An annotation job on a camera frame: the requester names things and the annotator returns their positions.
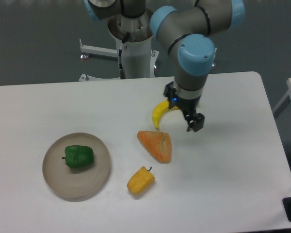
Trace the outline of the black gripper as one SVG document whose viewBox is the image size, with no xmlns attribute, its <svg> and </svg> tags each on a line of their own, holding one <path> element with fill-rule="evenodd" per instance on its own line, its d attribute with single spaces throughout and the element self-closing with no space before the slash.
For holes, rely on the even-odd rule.
<svg viewBox="0 0 291 233">
<path fill-rule="evenodd" d="M 189 91 L 181 88 L 176 82 L 170 82 L 165 86 L 163 95 L 167 98 L 169 109 L 177 106 L 183 110 L 183 116 L 188 125 L 187 132 L 197 132 L 203 128 L 205 116 L 193 111 L 193 109 L 196 110 L 201 98 L 201 89 Z"/>
</svg>

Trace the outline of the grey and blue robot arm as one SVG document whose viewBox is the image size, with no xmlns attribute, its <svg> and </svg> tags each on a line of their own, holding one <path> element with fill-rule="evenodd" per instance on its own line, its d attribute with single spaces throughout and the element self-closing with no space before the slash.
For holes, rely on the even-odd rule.
<svg viewBox="0 0 291 233">
<path fill-rule="evenodd" d="M 149 60 L 140 53 L 126 52 L 129 45 L 140 45 L 155 38 L 176 67 L 174 80 L 164 96 L 168 107 L 178 107 L 188 131 L 203 128 L 205 117 L 196 107 L 208 74 L 213 68 L 216 48 L 210 36 L 241 24 L 245 6 L 241 0 L 195 0 L 193 7 L 180 12 L 172 6 L 150 11 L 144 0 L 86 0 L 92 20 L 108 20 L 110 34 L 118 40 L 117 60 L 121 79 L 138 78 Z"/>
</svg>

